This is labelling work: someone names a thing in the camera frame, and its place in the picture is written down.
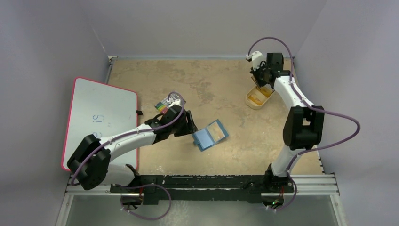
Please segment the blue card holder wallet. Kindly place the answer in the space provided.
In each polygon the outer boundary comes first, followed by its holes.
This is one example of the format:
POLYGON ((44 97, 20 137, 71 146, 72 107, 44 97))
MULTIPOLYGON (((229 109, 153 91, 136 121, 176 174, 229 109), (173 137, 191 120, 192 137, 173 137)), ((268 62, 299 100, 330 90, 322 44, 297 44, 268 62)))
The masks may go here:
POLYGON ((197 146, 201 152, 224 141, 228 136, 227 130, 219 119, 192 134, 193 144, 197 146))

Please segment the beige oval card tray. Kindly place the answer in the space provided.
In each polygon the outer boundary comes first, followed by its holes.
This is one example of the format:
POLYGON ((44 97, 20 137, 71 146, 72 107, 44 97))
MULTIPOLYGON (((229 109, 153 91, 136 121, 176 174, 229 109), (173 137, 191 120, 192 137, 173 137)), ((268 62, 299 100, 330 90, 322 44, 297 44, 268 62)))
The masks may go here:
POLYGON ((274 90, 270 85, 266 85, 264 87, 254 86, 246 94, 245 103, 251 109, 259 110, 266 104, 273 93, 274 90))

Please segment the gold credit card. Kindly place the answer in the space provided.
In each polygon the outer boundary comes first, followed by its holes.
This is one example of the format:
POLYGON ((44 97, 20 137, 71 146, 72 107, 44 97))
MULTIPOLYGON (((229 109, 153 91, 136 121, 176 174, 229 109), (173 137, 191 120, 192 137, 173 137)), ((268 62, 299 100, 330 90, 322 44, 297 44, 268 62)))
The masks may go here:
POLYGON ((215 143, 219 142, 226 136, 218 122, 213 122, 207 127, 207 129, 215 143))

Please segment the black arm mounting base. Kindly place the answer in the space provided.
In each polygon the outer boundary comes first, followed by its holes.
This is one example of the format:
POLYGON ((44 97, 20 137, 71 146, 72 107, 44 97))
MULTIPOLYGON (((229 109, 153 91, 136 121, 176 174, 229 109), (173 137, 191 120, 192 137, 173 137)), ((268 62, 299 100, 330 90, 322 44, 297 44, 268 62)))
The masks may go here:
POLYGON ((271 186, 264 175, 141 175, 129 185, 111 185, 111 193, 137 194, 144 205, 161 200, 245 201, 271 205, 283 202, 284 194, 294 192, 293 180, 287 185, 271 186))

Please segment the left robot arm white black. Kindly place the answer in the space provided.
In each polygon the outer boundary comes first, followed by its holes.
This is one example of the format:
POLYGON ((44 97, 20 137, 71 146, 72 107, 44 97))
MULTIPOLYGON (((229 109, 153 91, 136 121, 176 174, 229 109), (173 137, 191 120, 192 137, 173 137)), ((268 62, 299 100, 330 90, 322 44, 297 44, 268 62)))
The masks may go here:
POLYGON ((71 185, 91 190, 110 183, 122 185, 130 193, 136 192, 140 188, 136 169, 129 163, 114 165, 112 162, 137 148, 166 140, 170 135, 180 137, 197 131, 191 112, 174 104, 166 113, 125 133, 102 138, 87 135, 67 162, 72 173, 71 185))

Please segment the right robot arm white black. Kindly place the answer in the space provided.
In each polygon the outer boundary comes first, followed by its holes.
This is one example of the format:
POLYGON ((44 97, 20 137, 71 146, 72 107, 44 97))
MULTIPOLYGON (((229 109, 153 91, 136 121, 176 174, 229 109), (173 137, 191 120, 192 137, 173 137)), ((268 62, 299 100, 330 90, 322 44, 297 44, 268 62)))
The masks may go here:
POLYGON ((251 74, 256 86, 269 85, 278 93, 289 110, 283 128, 284 146, 278 157, 269 165, 264 176, 265 188, 277 191, 290 183, 289 173, 298 162, 301 152, 312 149, 321 141, 324 114, 322 106, 306 103, 306 98, 296 84, 292 70, 284 70, 282 53, 265 56, 255 51, 247 55, 252 63, 251 74))

